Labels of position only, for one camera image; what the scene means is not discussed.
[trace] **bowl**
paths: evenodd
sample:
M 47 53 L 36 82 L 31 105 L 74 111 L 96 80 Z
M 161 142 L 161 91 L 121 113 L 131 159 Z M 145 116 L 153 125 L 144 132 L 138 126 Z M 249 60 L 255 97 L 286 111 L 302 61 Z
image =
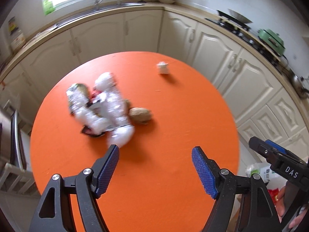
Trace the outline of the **bowl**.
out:
M 173 3 L 175 3 L 175 0 L 159 0 L 159 2 L 167 3 L 167 4 L 173 4 Z

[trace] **round table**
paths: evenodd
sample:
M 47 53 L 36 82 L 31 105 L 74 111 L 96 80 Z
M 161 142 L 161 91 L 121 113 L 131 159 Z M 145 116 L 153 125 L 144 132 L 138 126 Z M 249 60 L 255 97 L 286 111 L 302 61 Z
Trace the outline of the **round table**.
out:
M 169 75 L 156 64 L 168 63 Z M 107 192 L 98 200 L 111 232 L 197 232 L 214 201 L 204 192 L 191 161 L 202 147 L 221 168 L 237 173 L 239 142 L 228 106 L 215 87 L 187 64 L 151 52 L 122 52 L 91 60 L 65 76 L 45 97 L 31 135 L 34 178 L 42 193 L 51 176 L 76 175 L 107 150 L 106 136 L 81 134 L 69 114 L 65 91 L 73 83 L 92 88 L 112 72 L 117 88 L 133 107 L 152 111 L 147 125 L 135 125 Z M 78 232 L 84 231 L 76 196 L 72 208 Z

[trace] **kitchen cabinet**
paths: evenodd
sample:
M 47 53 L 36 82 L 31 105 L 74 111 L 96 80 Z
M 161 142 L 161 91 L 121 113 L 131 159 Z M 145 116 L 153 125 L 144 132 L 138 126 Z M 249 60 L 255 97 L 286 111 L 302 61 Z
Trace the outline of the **kitchen cabinet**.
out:
M 276 115 L 277 119 L 279 119 L 289 137 L 293 136 L 305 126 L 305 122 L 296 104 L 284 88 L 267 105 Z
M 71 30 L 82 64 L 124 51 L 124 13 L 97 18 Z
M 266 139 L 279 144 L 288 138 L 279 120 L 267 105 L 252 116 L 251 120 Z
M 197 21 L 165 11 L 159 53 L 186 62 L 196 27 Z
M 56 83 L 80 65 L 69 31 L 40 45 L 20 64 L 40 90 L 41 100 Z
M 298 133 L 279 145 L 295 153 L 301 159 L 305 159 L 309 155 L 308 129 L 304 127 Z
M 125 13 L 125 51 L 158 51 L 161 10 Z
M 188 64 L 218 88 L 232 69 L 240 50 L 241 46 L 229 37 L 199 23 Z
M 247 120 L 240 127 L 237 128 L 239 134 L 249 142 L 249 139 L 256 136 L 261 140 L 265 140 L 264 135 L 258 129 L 258 127 L 253 123 L 251 119 Z
M 268 68 L 243 49 L 218 90 L 228 104 L 237 126 L 260 110 L 282 85 Z
M 1 105 L 5 104 L 8 99 L 12 99 L 18 95 L 20 97 L 19 114 L 23 120 L 32 124 L 43 101 L 34 83 L 20 64 L 17 64 L 10 71 L 3 82 L 5 87 L 0 96 Z

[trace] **blue part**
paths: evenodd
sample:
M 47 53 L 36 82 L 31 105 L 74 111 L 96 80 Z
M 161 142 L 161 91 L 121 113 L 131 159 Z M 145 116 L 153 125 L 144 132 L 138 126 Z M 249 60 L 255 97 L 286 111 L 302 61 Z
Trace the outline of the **blue part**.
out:
M 200 181 L 203 184 L 205 192 L 209 194 L 211 198 L 215 199 L 218 195 L 218 191 L 216 188 L 214 175 L 212 174 L 211 170 L 209 169 L 197 148 L 192 149 L 192 162 L 195 166 L 195 170 L 197 171 L 198 176 L 200 177 Z
M 97 187 L 94 191 L 94 194 L 96 195 L 97 198 L 100 198 L 100 196 L 106 192 L 118 161 L 119 161 L 119 148 L 116 146 L 114 151 L 112 151 L 111 155 L 107 159 L 100 174 L 98 175 Z
M 278 144 L 272 142 L 271 140 L 268 139 L 268 140 L 265 141 L 265 143 L 270 145 L 270 146 L 272 146 L 272 147 L 274 147 L 274 148 L 276 148 L 279 152 L 281 152 L 283 154 L 286 154 L 285 148 L 279 146 Z

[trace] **green appliance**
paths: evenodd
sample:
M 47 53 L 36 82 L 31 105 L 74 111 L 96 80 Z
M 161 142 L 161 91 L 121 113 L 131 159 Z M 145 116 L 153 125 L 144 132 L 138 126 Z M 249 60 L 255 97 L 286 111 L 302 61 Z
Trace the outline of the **green appliance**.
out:
M 279 56 L 282 56 L 285 47 L 283 40 L 279 37 L 278 33 L 273 32 L 272 30 L 263 30 L 260 29 L 258 31 L 259 33 L 259 39 L 267 44 L 271 49 L 273 49 Z

